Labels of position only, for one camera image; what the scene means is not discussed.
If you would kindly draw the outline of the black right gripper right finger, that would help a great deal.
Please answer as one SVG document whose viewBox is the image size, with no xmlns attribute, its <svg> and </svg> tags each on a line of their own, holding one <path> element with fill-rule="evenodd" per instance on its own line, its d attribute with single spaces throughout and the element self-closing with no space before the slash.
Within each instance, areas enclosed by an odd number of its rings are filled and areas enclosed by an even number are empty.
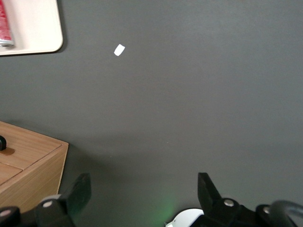
<svg viewBox="0 0 303 227">
<path fill-rule="evenodd" d="M 207 173 L 198 174 L 198 200 L 204 212 L 199 227 L 233 227 L 241 212 L 238 202 L 223 198 Z"/>
</svg>

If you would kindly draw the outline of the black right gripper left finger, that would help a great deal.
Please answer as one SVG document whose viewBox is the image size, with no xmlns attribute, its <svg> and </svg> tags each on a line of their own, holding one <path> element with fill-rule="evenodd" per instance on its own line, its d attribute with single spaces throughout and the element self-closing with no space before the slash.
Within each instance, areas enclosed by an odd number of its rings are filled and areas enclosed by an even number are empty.
<svg viewBox="0 0 303 227">
<path fill-rule="evenodd" d="M 80 174 L 69 188 L 59 195 L 44 198 L 35 208 L 38 227 L 74 227 L 91 198 L 89 173 Z"/>
</svg>

